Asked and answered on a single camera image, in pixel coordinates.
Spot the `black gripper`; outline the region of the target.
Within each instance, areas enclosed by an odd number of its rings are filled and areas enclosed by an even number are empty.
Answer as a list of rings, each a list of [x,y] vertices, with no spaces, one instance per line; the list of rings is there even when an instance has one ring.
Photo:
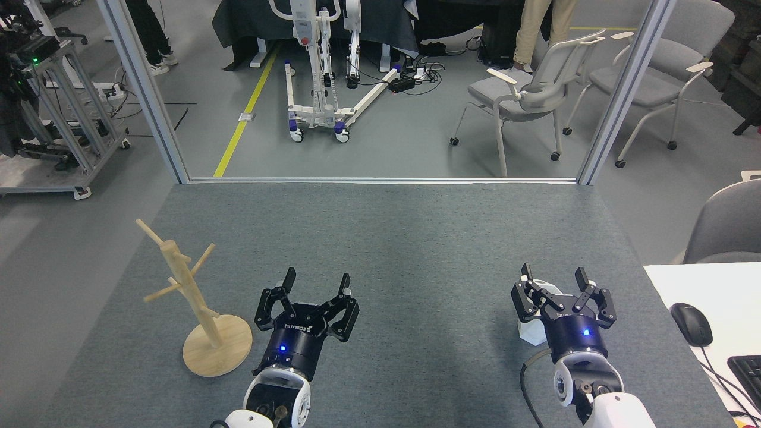
[[[522,323],[535,319],[544,320],[547,344],[553,363],[557,363],[568,353],[579,351],[590,350],[600,353],[605,358],[609,355],[600,335],[599,326],[609,329],[617,320],[611,292],[589,279],[583,267],[576,269],[574,278],[581,291],[581,295],[571,306],[573,313],[576,314],[562,317],[559,315],[565,310],[563,296],[541,287],[533,278],[530,263],[523,263],[521,279],[511,290],[511,298]],[[595,318],[581,315],[585,308],[588,309],[587,302],[590,299],[598,308]]]
[[[307,381],[315,376],[327,336],[345,343],[350,339],[359,315],[359,303],[351,296],[348,273],[343,273],[339,292],[329,301],[316,304],[291,304],[288,293],[293,289],[296,271],[289,267],[281,285],[264,289],[255,314],[260,331],[273,329],[262,358],[262,369],[278,366],[294,369]],[[284,311],[272,319],[272,308],[280,301]]]

